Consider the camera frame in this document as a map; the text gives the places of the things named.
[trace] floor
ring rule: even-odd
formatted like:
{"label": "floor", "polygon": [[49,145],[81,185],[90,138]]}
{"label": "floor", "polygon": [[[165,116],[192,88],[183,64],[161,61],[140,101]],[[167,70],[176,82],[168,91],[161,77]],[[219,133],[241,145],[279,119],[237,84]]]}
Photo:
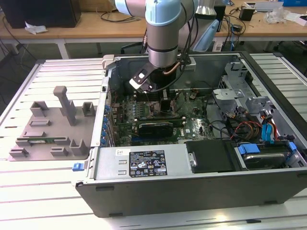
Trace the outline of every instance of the floor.
{"label": "floor", "polygon": [[[124,45],[127,44],[103,43],[101,44],[103,55],[120,54],[120,48]],[[272,45],[270,52],[274,52],[274,45]],[[249,53],[263,53],[263,47],[264,42],[245,42],[243,45],[238,46],[237,50],[245,50]],[[27,49],[37,59],[61,59],[59,50],[54,44],[33,44],[29,45]],[[228,51],[229,49],[230,46],[226,45],[224,51]],[[68,50],[71,58],[97,58],[102,56],[97,53],[96,44],[69,44]],[[303,47],[293,42],[284,42],[279,46],[279,52],[302,73],[307,69],[307,54],[306,52],[303,53],[303,51]],[[126,51],[127,54],[135,54],[138,52],[138,47],[129,48]],[[0,62],[0,114],[2,114],[6,105],[15,95],[34,64],[35,60],[23,47],[20,47],[18,55],[9,55]]]}

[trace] metal slatted table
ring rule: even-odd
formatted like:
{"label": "metal slatted table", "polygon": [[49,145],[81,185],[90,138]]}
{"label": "metal slatted table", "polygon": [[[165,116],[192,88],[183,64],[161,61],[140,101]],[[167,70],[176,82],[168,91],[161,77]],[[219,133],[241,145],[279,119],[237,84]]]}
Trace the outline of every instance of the metal slatted table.
{"label": "metal slatted table", "polygon": [[[307,119],[307,84],[302,75],[284,58],[277,58],[273,54],[253,57]],[[1,229],[307,229],[307,190],[282,205],[101,219],[93,214],[71,185],[71,181],[82,178],[85,173],[71,170],[76,161],[7,161],[9,149],[14,146],[15,139],[31,116],[29,108],[32,102],[39,99],[45,100],[48,107],[60,106],[52,94],[56,85],[67,86],[67,97],[76,106],[82,105],[84,101],[92,101],[97,105],[102,82],[101,62],[102,59],[97,58],[48,60],[43,64],[36,64],[2,114]],[[255,85],[264,95],[259,84],[255,82]],[[258,221],[247,224],[248,219]]]}

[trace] gray base plate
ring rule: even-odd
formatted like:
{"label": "gray base plate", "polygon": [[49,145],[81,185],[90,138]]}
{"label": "gray base plate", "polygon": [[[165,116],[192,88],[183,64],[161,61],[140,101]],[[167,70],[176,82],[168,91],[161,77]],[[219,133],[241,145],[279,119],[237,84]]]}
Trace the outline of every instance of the gray base plate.
{"label": "gray base plate", "polygon": [[[70,140],[74,139],[78,145],[81,139],[84,140],[85,145],[90,148],[92,133],[94,128],[94,116],[84,117],[82,108],[76,107],[76,125],[70,126],[67,118],[62,115],[59,108],[49,108],[44,111],[45,117],[34,117],[32,116],[25,127],[25,132],[45,132],[45,137],[69,137]],[[29,124],[31,121],[36,120],[50,120],[50,126],[44,127],[31,127]],[[54,157],[50,150],[52,147],[65,147],[68,152],[67,156],[56,156]],[[88,154],[82,156],[74,156],[69,144],[57,145],[52,144],[33,144],[31,146],[24,146],[28,151],[27,157],[16,157],[9,156],[9,161],[58,161],[58,160],[85,160]]]}

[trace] motherboard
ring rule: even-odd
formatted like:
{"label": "motherboard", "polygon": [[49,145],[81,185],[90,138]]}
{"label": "motherboard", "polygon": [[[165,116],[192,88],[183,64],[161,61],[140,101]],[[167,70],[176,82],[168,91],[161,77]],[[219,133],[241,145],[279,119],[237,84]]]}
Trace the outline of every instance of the motherboard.
{"label": "motherboard", "polygon": [[161,111],[159,101],[138,100],[137,95],[117,98],[111,104],[115,146],[181,144],[188,140],[214,139],[204,117],[209,96],[179,91],[170,109]]}

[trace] white paper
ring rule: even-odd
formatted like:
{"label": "white paper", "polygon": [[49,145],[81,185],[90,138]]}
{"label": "white paper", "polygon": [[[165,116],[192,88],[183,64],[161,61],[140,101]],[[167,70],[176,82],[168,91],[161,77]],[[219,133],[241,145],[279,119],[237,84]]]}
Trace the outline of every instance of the white paper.
{"label": "white paper", "polygon": [[44,25],[41,26],[30,25],[27,22],[25,22],[25,25],[26,27],[24,29],[34,35],[37,33],[44,33],[48,31]]}
{"label": "white paper", "polygon": [[284,19],[286,19],[286,20],[288,20],[288,21],[295,22],[296,19],[297,19],[298,17],[300,17],[300,16],[302,16],[302,15],[299,14],[299,13],[292,13],[292,12],[290,12],[290,13],[288,13],[288,14],[284,17]]}
{"label": "white paper", "polygon": [[129,156],[130,149],[117,149],[115,150],[115,156]]}

